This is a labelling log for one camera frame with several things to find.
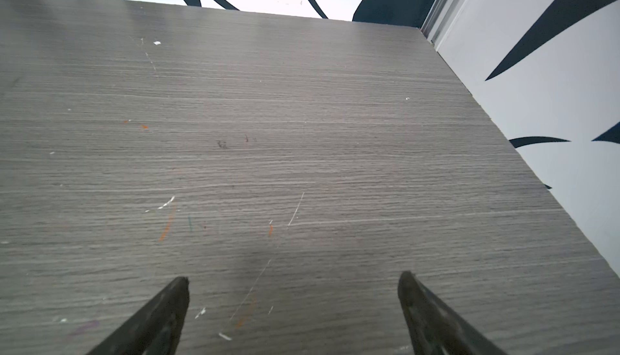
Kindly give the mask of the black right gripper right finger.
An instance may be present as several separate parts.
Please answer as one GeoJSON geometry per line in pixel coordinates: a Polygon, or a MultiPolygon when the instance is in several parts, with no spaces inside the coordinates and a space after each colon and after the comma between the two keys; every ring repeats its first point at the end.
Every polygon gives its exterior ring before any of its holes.
{"type": "Polygon", "coordinates": [[[410,271],[400,275],[398,298],[415,354],[503,354],[410,271]]]}

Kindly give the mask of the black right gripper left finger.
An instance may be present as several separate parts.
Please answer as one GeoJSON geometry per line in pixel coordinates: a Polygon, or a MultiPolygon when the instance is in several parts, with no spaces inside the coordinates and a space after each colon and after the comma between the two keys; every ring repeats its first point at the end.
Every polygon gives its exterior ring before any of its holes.
{"type": "Polygon", "coordinates": [[[189,302],[189,279],[175,278],[89,353],[176,353],[189,302]]]}

